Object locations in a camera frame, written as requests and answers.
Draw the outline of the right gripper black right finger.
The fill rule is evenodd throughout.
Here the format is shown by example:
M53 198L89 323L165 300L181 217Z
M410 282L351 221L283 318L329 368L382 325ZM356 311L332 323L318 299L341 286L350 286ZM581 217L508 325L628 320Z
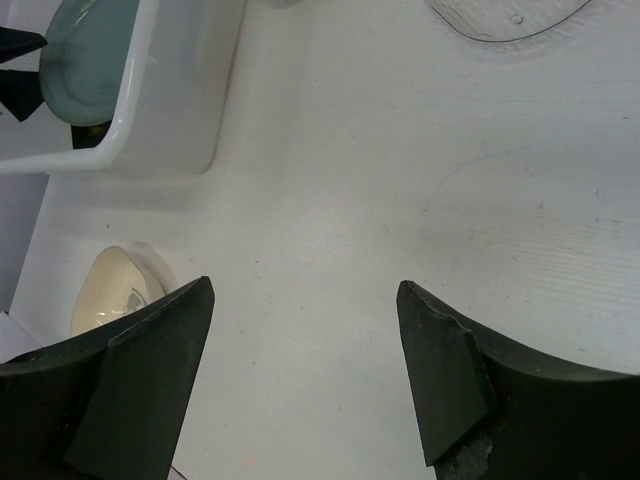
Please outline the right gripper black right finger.
M563 360L412 281L396 305L425 463L440 479L635 479L639 379Z

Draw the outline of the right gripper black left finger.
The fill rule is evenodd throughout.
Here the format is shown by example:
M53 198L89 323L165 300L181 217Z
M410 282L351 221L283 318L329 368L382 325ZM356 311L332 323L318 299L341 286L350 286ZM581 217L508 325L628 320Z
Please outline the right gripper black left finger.
M203 276L2 363L2 478L168 478L214 302Z

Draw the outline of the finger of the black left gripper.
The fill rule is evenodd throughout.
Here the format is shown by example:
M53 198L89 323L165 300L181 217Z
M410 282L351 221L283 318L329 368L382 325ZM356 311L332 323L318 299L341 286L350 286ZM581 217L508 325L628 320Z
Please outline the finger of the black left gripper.
M1 104L19 121L27 120L44 102L39 73L1 70Z
M48 44L44 36L35 32L0 27L0 63L6 63Z

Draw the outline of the teal round plate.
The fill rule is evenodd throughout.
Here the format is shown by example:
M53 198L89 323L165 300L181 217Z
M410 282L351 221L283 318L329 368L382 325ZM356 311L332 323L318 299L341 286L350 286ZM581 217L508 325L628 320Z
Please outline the teal round plate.
M60 120L94 126L113 118L139 3L65 0L39 62L44 102Z

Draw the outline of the black square amber plate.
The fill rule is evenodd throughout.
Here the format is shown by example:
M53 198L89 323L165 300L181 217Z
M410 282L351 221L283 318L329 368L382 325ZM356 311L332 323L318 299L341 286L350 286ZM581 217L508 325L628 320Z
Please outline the black square amber plate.
M72 125L71 141L74 150L95 148L107 135L111 121L93 126Z

